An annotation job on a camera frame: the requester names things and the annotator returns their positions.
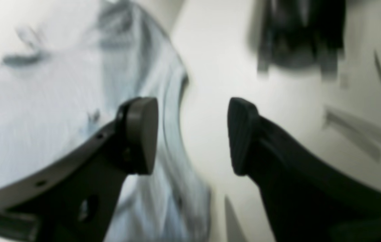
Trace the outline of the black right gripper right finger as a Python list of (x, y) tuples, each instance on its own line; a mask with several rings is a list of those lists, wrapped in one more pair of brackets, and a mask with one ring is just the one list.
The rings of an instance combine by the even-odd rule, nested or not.
[(239, 97), (229, 100), (233, 171), (259, 188), (277, 242), (381, 242), (381, 192), (325, 164)]

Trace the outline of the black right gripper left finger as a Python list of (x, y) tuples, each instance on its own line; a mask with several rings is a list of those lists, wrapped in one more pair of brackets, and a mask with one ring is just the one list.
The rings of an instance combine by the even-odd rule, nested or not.
[(0, 237), (20, 242), (102, 242), (129, 174), (151, 175), (158, 101), (121, 104), (115, 120), (80, 147), (0, 188)]

